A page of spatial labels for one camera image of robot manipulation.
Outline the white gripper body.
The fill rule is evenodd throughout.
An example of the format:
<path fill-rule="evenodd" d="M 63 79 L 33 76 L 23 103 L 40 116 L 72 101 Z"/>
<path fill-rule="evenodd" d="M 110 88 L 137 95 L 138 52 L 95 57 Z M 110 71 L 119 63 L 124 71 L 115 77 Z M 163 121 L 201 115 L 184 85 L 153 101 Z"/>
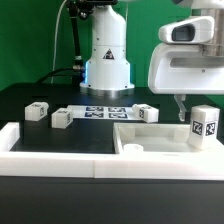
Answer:
<path fill-rule="evenodd" d="M 148 86 L 156 94 L 224 94 L 224 57 L 206 57 L 199 45 L 161 43 L 153 51 Z"/>

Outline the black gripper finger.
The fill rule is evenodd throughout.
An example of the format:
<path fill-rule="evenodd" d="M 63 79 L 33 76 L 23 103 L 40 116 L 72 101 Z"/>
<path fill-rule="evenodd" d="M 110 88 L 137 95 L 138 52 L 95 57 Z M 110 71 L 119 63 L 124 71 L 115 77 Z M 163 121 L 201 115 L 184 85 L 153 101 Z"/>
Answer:
<path fill-rule="evenodd" d="M 174 99 L 179 108 L 179 119 L 181 122 L 185 121 L 186 108 L 184 105 L 184 101 L 186 100 L 186 96 L 184 94 L 175 94 Z"/>

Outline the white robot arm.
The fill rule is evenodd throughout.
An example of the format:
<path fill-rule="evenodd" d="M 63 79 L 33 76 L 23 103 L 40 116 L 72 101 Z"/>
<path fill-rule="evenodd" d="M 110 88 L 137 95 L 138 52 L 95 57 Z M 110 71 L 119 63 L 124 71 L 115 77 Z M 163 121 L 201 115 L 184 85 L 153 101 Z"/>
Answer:
<path fill-rule="evenodd" d="M 191 9 L 185 20 L 159 29 L 161 43 L 149 65 L 148 86 L 172 94 L 185 120 L 188 94 L 224 95 L 224 0 L 172 0 Z M 126 21 L 110 1 L 93 1 L 92 55 L 85 65 L 83 92 L 115 97 L 131 92 L 126 60 Z"/>

